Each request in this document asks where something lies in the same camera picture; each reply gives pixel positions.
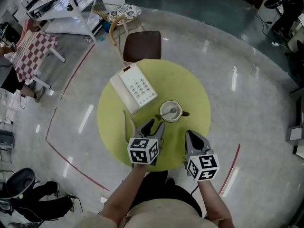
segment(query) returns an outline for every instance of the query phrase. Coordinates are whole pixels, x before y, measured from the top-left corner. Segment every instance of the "yellow round table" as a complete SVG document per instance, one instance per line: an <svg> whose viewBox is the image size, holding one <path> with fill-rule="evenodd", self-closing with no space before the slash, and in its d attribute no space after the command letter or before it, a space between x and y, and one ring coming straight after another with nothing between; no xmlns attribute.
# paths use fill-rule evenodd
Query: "yellow round table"
<svg viewBox="0 0 304 228"><path fill-rule="evenodd" d="M194 130L203 136L208 135L211 117L207 93L191 72L173 62L144 59L137 62L137 65L158 96L137 111L133 119L136 127L154 118L155 123L151 130L154 133L161 122L157 121L155 115L160 113L162 103L168 100L177 101L183 111L190 113L190 116L182 116L177 122L165 122L162 151L156 166L149 166L149 171L178 168L185 161L185 132ZM108 82L101 93L97 109L99 133L112 155L130 166L127 145L123 141L122 110L124 109L123 102ZM126 110L127 139L133 134L129 118L130 114Z"/></svg>

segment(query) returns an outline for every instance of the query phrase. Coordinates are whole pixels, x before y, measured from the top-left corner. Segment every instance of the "black office chair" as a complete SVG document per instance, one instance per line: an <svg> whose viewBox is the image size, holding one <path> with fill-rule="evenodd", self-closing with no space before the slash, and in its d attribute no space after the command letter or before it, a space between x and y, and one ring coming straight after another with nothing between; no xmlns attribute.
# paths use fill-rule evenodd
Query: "black office chair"
<svg viewBox="0 0 304 228"><path fill-rule="evenodd" d="M31 168L23 168L2 184L0 198L4 200L22 199L27 192L33 189L34 184L34 171Z"/></svg>

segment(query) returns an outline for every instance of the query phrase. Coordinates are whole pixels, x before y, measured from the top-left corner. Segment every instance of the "red floor line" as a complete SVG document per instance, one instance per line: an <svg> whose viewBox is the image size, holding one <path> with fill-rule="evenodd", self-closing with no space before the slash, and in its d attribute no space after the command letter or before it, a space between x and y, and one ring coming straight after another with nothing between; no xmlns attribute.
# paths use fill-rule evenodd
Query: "red floor line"
<svg viewBox="0 0 304 228"><path fill-rule="evenodd" d="M89 51L86 53L85 57L81 60L80 64L78 65L78 67L76 68L76 70L75 70L75 72L73 73L72 77L70 78L69 82L67 83L67 85L66 85L66 87L65 87L65 89L64 89L64 91L63 91L63 94L62 94L60 100L62 99L63 95L65 94L65 92L66 92L66 90L67 90L69 84L70 84L71 81L72 81L72 78L74 77L74 75L76 74L76 72L78 71L78 69L80 68L80 66L82 65L82 63L83 63L84 60L86 59L87 55L89 55L89 53L91 52L91 50L93 49L94 46L95 46L95 44L92 45L92 47L91 47L91 48L89 49Z"/></svg>
<svg viewBox="0 0 304 228"><path fill-rule="evenodd" d="M240 144L238 144L238 148L237 148L237 152L236 152L236 155L235 155L235 157L234 157L234 160L233 160L233 162L232 162L232 165L231 165L231 167L230 167L230 170L229 170L229 172L228 172L228 175L227 175L227 177L226 177L226 179L225 179L225 181L224 181L224 183L223 183L223 186L221 187L221 189L219 190L219 195L221 195L221 192L223 191L223 189L224 189L224 187L225 187L225 185L226 185L226 183L227 183L227 181L228 181L228 179L229 179L229 176L230 176L230 174L231 174L231 172L232 172L232 169L233 169L233 167L234 167L234 165L235 165L235 163L236 163L236 161L237 161L237 157L238 157L238 152L239 152L239 149L241 148L241 145Z"/></svg>
<svg viewBox="0 0 304 228"><path fill-rule="evenodd" d="M48 129L47 129L47 135L46 135L46 142L49 144L49 146L62 158L64 159L70 166L72 166L76 171L78 171L80 174L82 174L84 177L86 177L87 179L89 179L91 182L95 183L97 186L107 190L107 191L110 191L108 188L104 187L103 185L101 185L100 183L98 183L97 181L95 181L94 179L92 179L91 177L89 177L88 175L86 175L85 173L83 173L82 171L80 171L76 166L74 166L71 162L69 162L48 140L47 140L47 136L48 136L48 132L49 132L49 129L51 127L51 124L52 124L52 121L53 121L53 117L55 115L55 112L57 110L57 107L56 109L54 110L54 113L53 113L53 116L51 118L51 121L49 123L49 126L48 126Z"/></svg>

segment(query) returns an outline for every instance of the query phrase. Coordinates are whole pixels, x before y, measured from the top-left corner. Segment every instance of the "black shorts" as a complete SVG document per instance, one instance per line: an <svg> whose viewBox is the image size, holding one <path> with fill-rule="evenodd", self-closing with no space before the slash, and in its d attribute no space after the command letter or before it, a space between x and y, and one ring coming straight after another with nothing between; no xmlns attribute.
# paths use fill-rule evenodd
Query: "black shorts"
<svg viewBox="0 0 304 228"><path fill-rule="evenodd" d="M12 67L9 75L6 77L4 83L1 85L2 89L6 89L11 93L15 93L16 90L21 90L25 81L19 82L16 70Z"/></svg>

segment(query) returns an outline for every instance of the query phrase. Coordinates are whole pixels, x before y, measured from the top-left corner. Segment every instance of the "polished floor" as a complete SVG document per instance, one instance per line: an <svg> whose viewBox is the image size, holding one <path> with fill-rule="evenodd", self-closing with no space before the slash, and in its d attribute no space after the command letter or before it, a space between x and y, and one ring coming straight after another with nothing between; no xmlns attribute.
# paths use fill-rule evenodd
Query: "polished floor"
<svg viewBox="0 0 304 228"><path fill-rule="evenodd" d="M285 45L285 42L270 28L262 25L256 17L264 21L279 19L275 9L259 10L245 0L126 0L127 3L144 8L164 10L196 19L219 28L236 38L247 42L279 65L299 86L303 85L302 76L297 72L295 62L285 56L286 49L273 47L272 41Z"/></svg>
<svg viewBox="0 0 304 228"><path fill-rule="evenodd" d="M221 166L212 181L217 190L241 145L233 178L222 193L235 226L275 228L287 223L304 197L303 161L285 142L295 107L288 92L296 85L244 41L197 20L144 9L142 24L146 30L161 32L162 59L192 72L208 94L207 138ZM105 40L96 44L86 44L81 36L60 38L58 50L67 61L50 55L44 62L41 78L52 87L40 103L28 99L23 110L19 104L24 107L25 101L20 103L19 95L3 95L0 101L1 119L8 116L14 122L5 128L16 138L12 164L2 167L15 171L31 167L42 183L58 181L62 190L81 199L85 212L99 212L100 198L109 197L130 172L98 133L100 94L121 69L107 34L100 37ZM182 167L170 175L189 192L196 187ZM199 192L193 196L203 208ZM73 227L81 217L77 204L75 213L42 227Z"/></svg>

